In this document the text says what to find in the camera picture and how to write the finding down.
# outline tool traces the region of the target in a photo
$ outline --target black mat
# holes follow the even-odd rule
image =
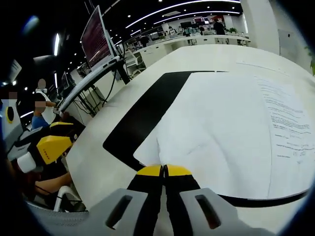
[[[134,170],[141,170],[144,165],[133,157],[134,152],[172,105],[191,73],[195,72],[201,71],[174,72],[162,75],[116,125],[103,143],[103,148]],[[220,196],[236,207],[272,207],[294,202],[304,197],[305,194],[303,192],[294,196],[267,200]]]

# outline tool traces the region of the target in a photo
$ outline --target hand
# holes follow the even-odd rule
[[[65,120],[67,120],[69,118],[69,116],[70,116],[69,112],[64,112],[62,114],[61,121],[64,122]]]

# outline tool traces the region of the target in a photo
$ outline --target potted plant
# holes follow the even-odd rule
[[[237,33],[237,29],[235,29],[235,28],[230,28],[230,30],[229,30],[231,33]]]
[[[312,57],[312,60],[311,60],[311,64],[310,64],[310,68],[312,68],[312,73],[313,73],[313,76],[315,75],[315,55],[310,51],[309,47],[306,46],[305,49],[308,49],[309,50],[309,53],[308,55],[310,57]]]

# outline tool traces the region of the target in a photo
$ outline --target person's arm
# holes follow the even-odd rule
[[[41,193],[43,195],[48,195],[49,193],[55,193],[59,191],[62,186],[70,185],[72,182],[72,178],[70,173],[64,174],[58,178],[53,178],[44,181],[36,181],[35,185],[46,190],[47,192],[41,190],[40,188],[35,187],[35,191]]]
[[[55,107],[55,106],[56,106],[55,102],[46,101],[46,107]]]

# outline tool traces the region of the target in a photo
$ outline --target white table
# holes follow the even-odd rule
[[[315,121],[314,78],[293,62],[273,53],[234,45],[198,45],[182,47],[159,60],[119,91],[90,121],[67,156],[68,167],[87,209],[117,188],[127,188],[135,171],[108,153],[102,144],[118,122],[164,73],[178,71],[230,71],[266,76],[283,84],[292,84]],[[238,208],[240,218],[253,227],[277,232],[302,200],[268,208]],[[159,231],[171,231],[165,217]]]
[[[135,51],[134,54],[140,53],[144,64],[148,68],[167,54],[175,51],[176,49],[188,46],[188,40],[196,40],[197,45],[201,45],[216,44],[217,39],[229,39],[230,44],[232,45],[237,45],[237,40],[243,40],[246,43],[250,42],[248,38],[236,35],[194,35],[189,37],[180,36],[172,39],[163,40],[148,47],[141,48]]]

